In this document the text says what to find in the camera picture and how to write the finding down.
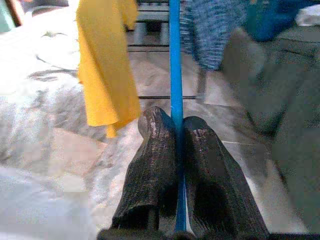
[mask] blue object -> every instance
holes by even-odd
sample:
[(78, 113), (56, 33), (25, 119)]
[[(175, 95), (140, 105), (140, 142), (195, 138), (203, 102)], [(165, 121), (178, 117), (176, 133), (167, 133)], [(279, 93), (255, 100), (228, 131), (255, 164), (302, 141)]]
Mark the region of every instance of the blue object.
[(175, 231), (187, 229), (186, 184), (182, 162), (183, 148), (183, 98), (180, 52), (180, 0), (170, 0), (170, 79), (171, 79), (171, 118), (176, 129), (176, 150), (178, 157), (178, 200)]
[(289, 28), (299, 9), (317, 4), (312, 0), (255, 0), (248, 8), (246, 31), (258, 41), (270, 41)]
[(232, 31), (247, 19), (249, 0), (185, 0), (181, 43), (204, 70), (220, 67)]

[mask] blue clothing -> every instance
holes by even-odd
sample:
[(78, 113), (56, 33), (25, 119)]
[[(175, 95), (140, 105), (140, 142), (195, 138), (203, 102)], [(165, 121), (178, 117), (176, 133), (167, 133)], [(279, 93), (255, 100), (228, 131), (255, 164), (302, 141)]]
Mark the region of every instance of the blue clothing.
[(205, 70), (217, 70), (231, 32), (246, 21), (248, 0), (186, 0), (181, 44)]

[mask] gray sofa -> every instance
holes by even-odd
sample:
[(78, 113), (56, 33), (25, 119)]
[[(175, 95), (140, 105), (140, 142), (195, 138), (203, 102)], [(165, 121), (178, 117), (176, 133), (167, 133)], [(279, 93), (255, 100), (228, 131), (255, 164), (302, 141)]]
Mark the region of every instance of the gray sofa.
[(272, 159), (291, 200), (320, 233), (320, 27), (293, 26), (259, 43), (239, 28), (222, 68), (256, 130), (274, 135)]

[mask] yellow towel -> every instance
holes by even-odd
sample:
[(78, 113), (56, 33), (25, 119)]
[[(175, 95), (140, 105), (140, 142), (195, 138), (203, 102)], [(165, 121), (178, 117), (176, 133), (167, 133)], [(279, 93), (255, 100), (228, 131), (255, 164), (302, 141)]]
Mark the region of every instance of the yellow towel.
[(107, 125), (108, 137), (140, 115), (124, 27), (137, 15), (135, 0), (80, 0), (76, 13), (87, 122)]

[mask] blue pole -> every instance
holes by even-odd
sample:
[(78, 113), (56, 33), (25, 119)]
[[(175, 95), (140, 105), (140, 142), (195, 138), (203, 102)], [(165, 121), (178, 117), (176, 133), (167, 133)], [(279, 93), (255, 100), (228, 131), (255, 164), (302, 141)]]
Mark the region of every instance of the blue pole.
[(170, 0), (170, 78), (171, 117), (176, 129), (176, 151), (178, 157), (178, 201), (175, 231), (186, 230), (186, 184), (182, 163), (183, 148), (183, 98), (180, 52), (180, 0)]

